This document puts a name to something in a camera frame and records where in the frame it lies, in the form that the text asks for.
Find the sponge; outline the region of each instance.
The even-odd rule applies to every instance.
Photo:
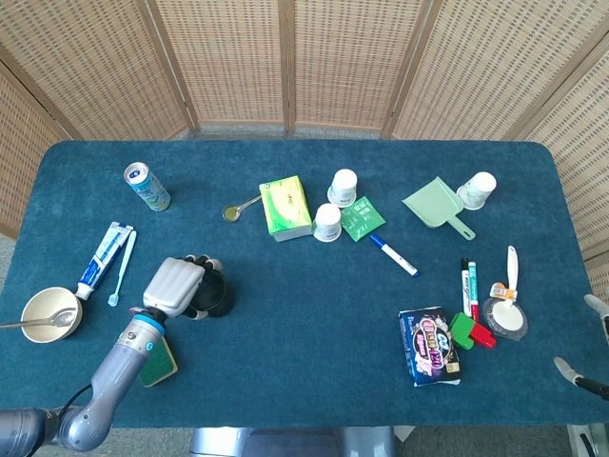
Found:
[[[178,366],[163,336],[159,344],[148,355],[148,360],[142,367],[142,371],[140,371],[140,379],[144,387],[152,387],[171,376],[177,370]]]

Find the table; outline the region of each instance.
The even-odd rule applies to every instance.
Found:
[[[153,212],[122,173],[143,161],[172,195]],[[370,241],[344,233],[276,243],[260,204],[233,225],[221,209],[249,199],[260,183],[298,174],[309,209],[326,200],[337,169],[359,176],[387,224],[377,233],[421,272],[417,279]],[[461,219],[468,242],[448,225],[427,228],[401,200],[437,175],[453,189],[479,170],[498,188]],[[524,142],[205,141],[64,142],[46,154],[17,241],[0,320],[19,317],[38,290],[75,290],[109,223],[138,230],[118,307],[107,305],[115,262],[84,304],[68,339],[35,345],[0,332],[0,407],[63,405],[103,360],[168,256],[208,253],[237,293],[223,318],[167,323],[180,370],[161,385],[136,383],[117,427],[335,427],[382,425],[574,424],[607,422],[595,396],[559,375],[560,355],[606,380],[609,353],[552,157]],[[479,291],[506,279],[506,250],[518,250],[519,302],[529,333],[517,343],[461,350],[462,384],[412,386],[397,313],[461,310],[460,260],[478,261]]]

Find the white bowl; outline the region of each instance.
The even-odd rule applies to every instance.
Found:
[[[69,326],[21,327],[21,331],[34,343],[51,343],[66,338],[76,330],[83,318],[83,307],[80,301],[66,288],[45,288],[38,292],[23,308],[21,320],[44,319],[63,308],[76,308],[76,317]]]

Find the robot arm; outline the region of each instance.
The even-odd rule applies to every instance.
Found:
[[[193,305],[192,300],[206,271],[218,265],[206,256],[187,260],[167,258],[144,292],[146,309],[133,316],[93,374],[91,400],[83,407],[69,407],[65,411],[61,408],[0,411],[0,455],[30,456],[43,445],[80,452],[101,445],[108,436],[116,408],[127,395],[149,352],[165,334],[166,318],[183,313],[193,319],[205,317],[205,307]],[[220,295],[224,299],[224,280],[222,286]]]

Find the woven bamboo panel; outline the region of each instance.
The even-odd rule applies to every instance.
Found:
[[[607,13],[606,0],[444,1],[394,133],[502,138]]]
[[[588,267],[587,270],[594,294],[609,304],[609,295],[604,293],[605,288],[609,287],[609,261]]]
[[[186,125],[133,2],[1,2],[0,42],[85,138]]]
[[[609,241],[609,52],[528,139],[554,155],[581,249]]]
[[[40,160],[62,139],[0,73],[0,231],[4,234],[17,235]]]
[[[298,0],[296,120],[379,129],[421,1]]]
[[[156,0],[199,120],[283,122],[277,0]]]

